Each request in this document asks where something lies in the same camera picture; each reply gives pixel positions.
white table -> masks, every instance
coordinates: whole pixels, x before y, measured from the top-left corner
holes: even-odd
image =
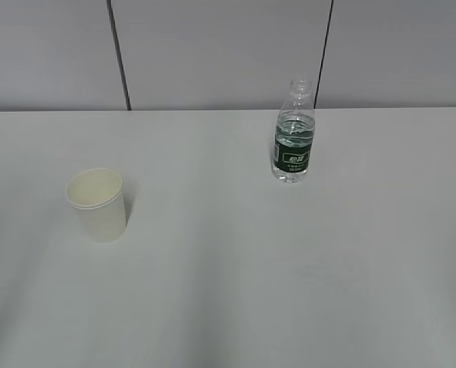
[[[297,185],[276,116],[0,113],[0,367],[456,368],[456,109],[317,111]],[[93,166],[111,245],[64,200]]]

